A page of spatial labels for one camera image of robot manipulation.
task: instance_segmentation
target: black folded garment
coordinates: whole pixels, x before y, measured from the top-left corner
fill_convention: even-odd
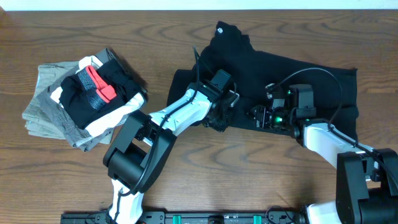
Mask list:
[[[328,70],[338,79],[343,89],[343,107],[333,120],[333,124],[342,133],[357,140],[355,121],[359,112],[356,107],[356,69],[330,68],[255,51],[250,44],[248,35],[242,35],[236,26],[224,22],[218,22],[215,36],[210,45],[201,53],[200,60],[213,73],[219,69],[228,72],[237,84],[237,92],[241,97],[233,108],[230,126],[268,133],[277,132],[271,129],[257,128],[253,121],[245,115],[253,106],[270,103],[265,87],[270,83],[278,83],[304,68],[319,67]],[[177,70],[175,72],[167,105],[181,98],[189,83],[195,81],[195,69],[194,66],[192,70]],[[202,80],[209,80],[212,77],[212,74],[204,66],[199,66],[199,69]],[[338,85],[331,76],[320,70],[308,70],[287,80],[282,88],[293,84],[312,85],[317,117],[331,118],[340,102]]]
[[[94,97],[95,91],[85,89],[77,74],[66,77],[61,83],[60,102],[80,129],[85,129],[91,122],[124,106],[141,90],[139,84],[126,74],[116,59],[103,64],[97,73],[116,92],[116,97],[109,103],[96,101],[93,106],[93,102],[89,100],[100,99]]]

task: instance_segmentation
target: black t-shirt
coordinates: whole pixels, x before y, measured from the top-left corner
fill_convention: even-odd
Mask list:
[[[219,69],[231,74],[237,84],[240,100],[233,108],[230,126],[255,131],[274,133],[271,129],[257,128],[245,113],[256,105],[267,105],[265,87],[278,83],[290,74],[304,68],[319,67],[328,70],[338,79],[343,89],[343,107],[333,124],[342,133],[353,139],[356,135],[356,118],[359,115],[356,106],[356,69],[346,70],[300,62],[286,57],[256,51],[250,44],[248,35],[242,35],[236,26],[219,22],[210,45],[200,55],[202,60],[215,73]],[[195,67],[192,70],[177,70],[167,98],[167,105],[183,96],[189,83],[195,81]],[[210,79],[211,73],[199,66],[200,77]],[[331,76],[320,70],[308,70],[297,74],[282,87],[293,84],[311,84],[314,92],[314,105],[317,118],[330,119],[340,102],[338,85]]]

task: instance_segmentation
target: wood grain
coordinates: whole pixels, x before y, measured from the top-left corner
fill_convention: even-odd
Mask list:
[[[148,83],[145,112],[163,108],[174,72],[194,64],[218,20],[250,35],[256,50],[331,67],[358,68],[358,136],[398,149],[397,11],[5,12],[0,21],[0,223],[59,223],[66,211],[112,200],[102,165],[65,141],[29,136],[21,119],[37,66],[104,47]],[[287,136],[201,126],[178,137],[144,205],[179,210],[265,210],[335,197],[335,170]]]

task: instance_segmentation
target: gray folded shirt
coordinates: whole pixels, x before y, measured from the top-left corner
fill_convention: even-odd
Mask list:
[[[103,63],[114,58],[108,49],[102,50],[96,56]],[[89,151],[99,142],[109,144],[113,128],[107,129],[94,138],[88,131],[79,129],[68,113],[50,98],[51,93],[61,85],[61,82],[67,76],[74,75],[77,70],[78,62],[50,63],[39,66],[39,80],[35,95],[22,117],[28,121],[26,128],[29,134],[56,139],[64,136],[71,146]]]

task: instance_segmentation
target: green connector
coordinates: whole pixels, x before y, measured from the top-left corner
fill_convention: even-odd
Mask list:
[[[173,216],[173,224],[181,224],[181,215]]]
[[[262,217],[260,215],[253,216],[253,224],[261,224]]]

